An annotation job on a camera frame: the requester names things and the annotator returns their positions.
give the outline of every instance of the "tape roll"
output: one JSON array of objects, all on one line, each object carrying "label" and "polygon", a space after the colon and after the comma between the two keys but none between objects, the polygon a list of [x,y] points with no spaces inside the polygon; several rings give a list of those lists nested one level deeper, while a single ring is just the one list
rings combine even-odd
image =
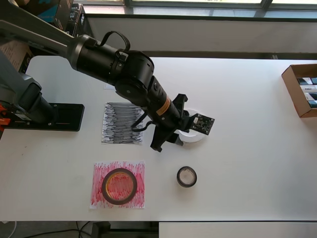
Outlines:
[{"label": "tape roll", "polygon": [[134,174],[127,169],[119,168],[110,171],[105,176],[102,193],[109,203],[123,205],[133,199],[137,187],[138,184]]},{"label": "tape roll", "polygon": [[182,187],[192,187],[197,182],[197,174],[195,170],[193,170],[189,166],[181,167],[177,172],[177,182]]}]

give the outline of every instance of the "box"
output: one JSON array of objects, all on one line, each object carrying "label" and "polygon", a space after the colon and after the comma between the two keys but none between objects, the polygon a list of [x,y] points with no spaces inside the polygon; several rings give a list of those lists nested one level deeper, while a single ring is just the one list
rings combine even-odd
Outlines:
[{"label": "box", "polygon": [[73,37],[77,37],[78,36],[78,25],[77,25],[77,23],[69,21],[67,26],[66,26],[66,31],[65,32],[68,35],[71,35]]},{"label": "box", "polygon": [[10,41],[1,45],[0,51],[9,59],[14,68],[21,73],[26,72],[33,57],[29,46],[19,41]]},{"label": "box", "polygon": [[293,64],[282,74],[287,90],[300,118],[317,117],[317,108],[311,108],[297,78],[317,76],[317,64]]},{"label": "box", "polygon": [[82,4],[74,3],[69,14],[68,24],[77,23],[77,34],[94,37]]},{"label": "box", "polygon": [[72,3],[73,0],[30,0],[23,9],[64,31]]}]

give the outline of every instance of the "window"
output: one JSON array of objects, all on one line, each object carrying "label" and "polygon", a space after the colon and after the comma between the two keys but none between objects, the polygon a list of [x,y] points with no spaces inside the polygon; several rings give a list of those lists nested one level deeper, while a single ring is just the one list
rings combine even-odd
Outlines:
[{"label": "window", "polygon": [[113,12],[134,15],[215,16],[256,18],[317,19],[317,0],[75,0],[90,6],[113,5],[118,9],[91,12]]},{"label": "window", "polygon": [[273,0],[272,3],[281,3],[281,4],[317,4],[317,0]]},{"label": "window", "polygon": [[143,1],[183,1],[183,2],[216,2],[216,3],[261,3],[261,0],[143,0]]}]

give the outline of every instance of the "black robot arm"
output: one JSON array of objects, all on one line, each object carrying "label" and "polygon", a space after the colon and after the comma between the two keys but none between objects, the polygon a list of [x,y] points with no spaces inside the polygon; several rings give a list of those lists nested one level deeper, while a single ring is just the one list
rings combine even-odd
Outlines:
[{"label": "black robot arm", "polygon": [[[73,69],[115,86],[118,95],[140,106],[145,112],[143,118],[148,115],[152,120],[150,123],[156,125],[151,144],[153,149],[161,151],[165,141],[182,145],[178,134],[174,133],[177,129],[193,129],[209,134],[214,119],[199,114],[190,117],[184,110],[187,101],[184,94],[179,94],[171,101],[153,76],[152,60],[142,52],[131,51],[128,39],[122,34],[108,32],[101,42],[87,35],[73,38],[6,0],[0,3],[0,18],[1,37],[26,42],[30,46],[62,56],[68,59]],[[122,37],[125,49],[115,49],[106,44],[112,33]],[[3,91],[8,84],[5,77],[0,75]],[[35,90],[35,93],[40,94],[40,90]],[[6,98],[0,95],[0,101],[5,102]]]}]

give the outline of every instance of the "window frame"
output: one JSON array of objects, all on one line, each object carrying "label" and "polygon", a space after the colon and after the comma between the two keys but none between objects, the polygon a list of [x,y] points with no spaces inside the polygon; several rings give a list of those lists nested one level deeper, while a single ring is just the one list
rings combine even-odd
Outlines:
[{"label": "window frame", "polygon": [[272,3],[273,0],[262,0],[261,3],[223,3],[223,2],[178,2],[178,1],[89,1],[75,0],[85,5],[109,5],[125,7],[188,7],[188,8],[230,8],[230,9],[262,9],[262,10],[317,10],[317,4]]}]

